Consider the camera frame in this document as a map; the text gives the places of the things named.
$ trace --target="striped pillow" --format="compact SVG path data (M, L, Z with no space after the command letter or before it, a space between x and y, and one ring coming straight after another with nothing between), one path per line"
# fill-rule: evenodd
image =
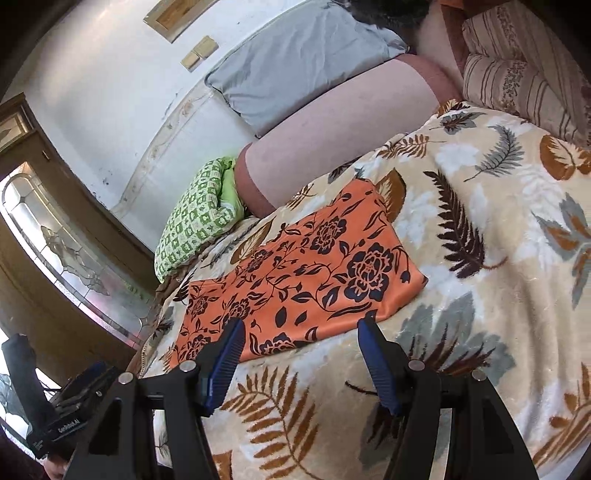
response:
M464 22L463 34L472 54L464 70L467 100L591 146L589 82L542 20L513 0Z

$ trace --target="glass panel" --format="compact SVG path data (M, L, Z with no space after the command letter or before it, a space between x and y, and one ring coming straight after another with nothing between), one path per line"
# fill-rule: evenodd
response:
M45 260L47 260L50 263L50 265L58 274L64 271L64 267L61 266L60 257L58 257L54 252L52 252L49 247L44 247L43 250L41 250L41 255L43 256L43 258L45 258Z
M44 232L44 236L52 236L55 232L61 229L60 222L52 215L36 192L29 193L25 198L25 203L37 222L49 229L49 232Z
M14 187L20 197L26 197L33 191L33 185L24 177L16 177L10 184Z
M21 228L23 234L33 243L38 250L46 243L41 231L41 225L33 217L29 207L25 203L19 203L11 212L14 222Z
M0 211L27 254L68 300L134 348L153 297L71 225L31 167L0 181Z
M70 300L77 307L80 306L80 300L78 300L72 293L59 281L56 281L54 285L57 289L62 292L68 300Z
M4 206L7 211L11 211L21 201L21 196L18 194L16 187L11 183L8 185L4 197Z
M83 297L88 293L88 291L90 290L85 284L84 282L89 281L86 278L80 278L76 275L74 275L73 273L69 273L68 271L65 271L64 273L61 274L61 276L64 278L64 280L66 280L72 287L74 287L79 293L80 295L82 295Z
M35 265L39 267L39 270L41 270L43 272L43 274L49 278L49 280L51 281L51 283L54 283L55 281L57 281L57 278L55 278L55 276L53 275L53 273L51 273L49 271L49 269L45 266L45 264L39 260L38 258L36 258L34 260Z
M0 150L3 150L18 137L29 131L28 124L20 113L13 113L3 122L0 122Z

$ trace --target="wall outlet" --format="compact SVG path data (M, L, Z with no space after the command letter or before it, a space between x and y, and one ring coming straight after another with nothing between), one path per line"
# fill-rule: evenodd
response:
M192 50L187 53L184 59L181 60L181 64L188 71L192 72L199 62L203 59L208 58L218 48L218 44L214 39L206 35L201 41L195 45Z

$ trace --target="black flower print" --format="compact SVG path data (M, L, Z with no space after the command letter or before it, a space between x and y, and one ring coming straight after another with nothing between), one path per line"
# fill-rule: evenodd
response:
M344 218L333 217L327 222L322 222L310 248L318 250L320 255L327 255L334 247L335 239L345 233L345 230L347 230L347 220Z
M410 283L410 271L405 270L400 274L400 280L402 283Z
M345 296L354 301L369 298L382 301L389 285L387 272L392 270L394 255L390 249L384 249L374 243L365 252L357 252L347 264L349 283L345 288Z
M194 313L195 315L203 315L205 313L205 310L207 310L207 305L208 305L208 298L207 295L201 295L200 297L197 297L196 299L191 298L190 303L189 303L189 308L193 307L194 308Z
M248 262L248 265L246 266L246 271L249 273L252 273L255 270L258 270L260 268L260 266L262 265L262 263L267 258L269 258L272 254L273 254L272 251L267 251L264 249L257 251L252 256L252 260L250 260L250 262Z
M178 356L179 363L184 362L185 360L194 360L201 349L211 341L211 337L206 337L201 333L197 335L193 340L190 340L181 351Z
M274 353L282 352L283 350L290 350L295 348L294 342L291 341L285 332L281 332L273 340L267 340L259 347L261 355L273 355Z
M251 312L251 305L250 305L250 301L248 299L233 301L230 304L230 310L223 317L222 327L225 328L228 320L230 320L230 319L240 319L240 320L246 319L246 317L248 317L248 314L250 312Z

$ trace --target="leaf pattern blanket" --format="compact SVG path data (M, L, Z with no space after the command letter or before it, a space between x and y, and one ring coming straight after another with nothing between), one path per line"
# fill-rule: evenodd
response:
M368 179L429 279L380 323L385 336L447 374L484 369L540 477L566 479L591 434L590 171L587 151L520 118L442 105L416 132L320 177L269 217L243 220L205 250L165 301L141 374L170 369L190 282L229 274L282 225L325 207L352 179ZM450 420L443 410L434 480L443 479ZM163 414L154 421L158 460L169 465ZM381 479L398 419L380 406L351 330L239 364L204 428L224 480Z

